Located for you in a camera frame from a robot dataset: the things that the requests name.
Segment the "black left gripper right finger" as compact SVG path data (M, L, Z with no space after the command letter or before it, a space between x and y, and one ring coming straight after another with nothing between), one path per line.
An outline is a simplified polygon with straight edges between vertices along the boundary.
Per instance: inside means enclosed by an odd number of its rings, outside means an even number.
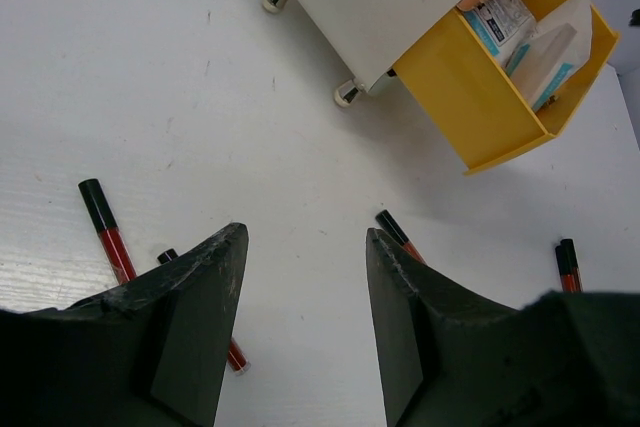
M638 424L637 295L550 292L513 309L375 228L366 268L388 425Z

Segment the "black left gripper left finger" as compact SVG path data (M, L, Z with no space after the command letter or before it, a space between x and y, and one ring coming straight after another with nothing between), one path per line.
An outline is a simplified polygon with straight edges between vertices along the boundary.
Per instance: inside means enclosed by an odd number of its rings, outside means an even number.
M231 223L59 310L1 314L5 426L211 426L249 234Z

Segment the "cream round drawer organizer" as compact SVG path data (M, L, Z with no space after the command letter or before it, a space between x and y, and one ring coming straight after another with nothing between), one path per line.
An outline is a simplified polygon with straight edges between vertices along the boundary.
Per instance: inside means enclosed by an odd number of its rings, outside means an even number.
M275 13L287 1L263 5ZM490 28L464 16L463 8L479 1L298 0L350 70L334 92L339 106L397 78L473 173L558 137L619 40L591 9L585 64L530 100L489 47ZM568 0L520 1L541 20Z

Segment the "cotton pad pack teal label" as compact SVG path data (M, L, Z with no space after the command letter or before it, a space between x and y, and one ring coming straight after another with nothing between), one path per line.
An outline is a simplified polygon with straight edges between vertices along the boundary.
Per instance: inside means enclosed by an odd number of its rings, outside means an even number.
M485 0L463 16L501 66L536 23L522 0Z

